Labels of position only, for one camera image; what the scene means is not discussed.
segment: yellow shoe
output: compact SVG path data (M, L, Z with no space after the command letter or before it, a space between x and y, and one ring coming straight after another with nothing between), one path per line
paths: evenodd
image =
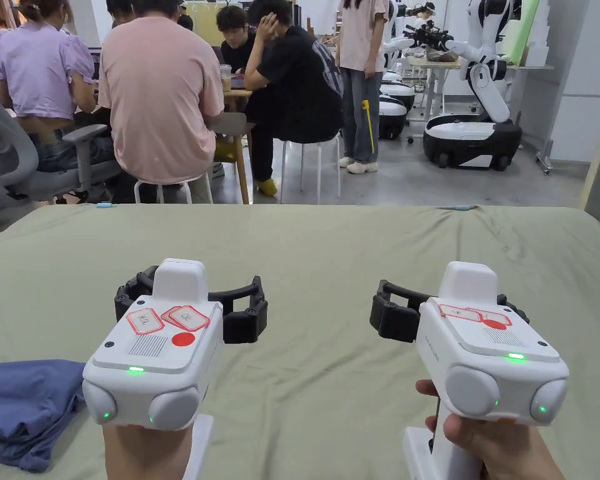
M278 193L278 187L273 182L272 179L269 179L264 182L257 182L257 188L266 196L275 196Z
M230 160L231 162L235 161L234 158L234 144L227 143L224 141L216 141L216 155L214 157L214 161L222 162Z

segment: white stool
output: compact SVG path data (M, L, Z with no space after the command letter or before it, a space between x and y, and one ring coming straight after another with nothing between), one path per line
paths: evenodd
M134 186L134 194L136 196L136 204L142 203L142 202L140 202L140 185L147 184L147 185L156 185L158 187L158 201L161 204L164 204L164 191L163 191L164 185L182 185L184 187L185 193L187 194L187 203L189 205L192 205L193 198L191 197L191 189L189 188L189 182L194 182L196 180L202 180L204 182L204 187L206 190L206 195L209 198L209 203L213 205L214 199L211 195L211 184L209 183L209 173L208 172L204 172L204 174L202 174L199 177L196 177L194 179L189 179L189 180L185 180L184 182L178 182L178 183L159 184L159 183L152 183L152 182L146 182L144 180L139 180L138 182L136 182L136 185Z
M333 139L320 143L306 143L318 146L318 205L320 205L320 193L322 189L323 180L323 143L336 143L336 175L337 175L337 197L341 197L341 168L339 167L339 135L336 135ZM283 203L284 193L284 165L286 164L286 144L290 143L285 141L282 143L282 180L280 182L280 203ZM304 191L304 146L302 144L302 155L300 157L300 191Z

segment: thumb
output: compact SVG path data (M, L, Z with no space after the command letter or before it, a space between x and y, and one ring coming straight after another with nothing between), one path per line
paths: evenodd
M480 458L484 457L489 448L489 439L483 434L480 422L463 419L454 414L444 422L444 436L449 442Z

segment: hand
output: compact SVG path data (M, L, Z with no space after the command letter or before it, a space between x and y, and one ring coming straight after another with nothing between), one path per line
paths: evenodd
M369 80L376 76L376 73L376 60L370 58L364 63L364 78Z
M115 480L182 480L191 456L193 429L102 428L107 477Z
M416 390L437 397L431 380L419 380ZM432 432L438 419L425 421ZM537 428L463 419L451 414L444 436L484 461L489 480L564 480Z
M267 44L278 36L276 28L278 27L278 17L275 14L269 14L263 17L257 27L256 42Z

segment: mattress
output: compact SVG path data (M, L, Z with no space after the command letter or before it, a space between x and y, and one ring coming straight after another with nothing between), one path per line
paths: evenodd
M448 262L484 263L571 369L542 430L568 479L600 479L600 223L571 209L44 207L0 234L0 362L86 362L115 323L118 286L165 258L202 261L213 291L262 276L269 326L228 346L202 410L216 418L202 479L408 477L406 426L432 399L413 346L369 325L380 279L433 293ZM29 475L0 466L0 480ZM40 480L104 480L82 412Z

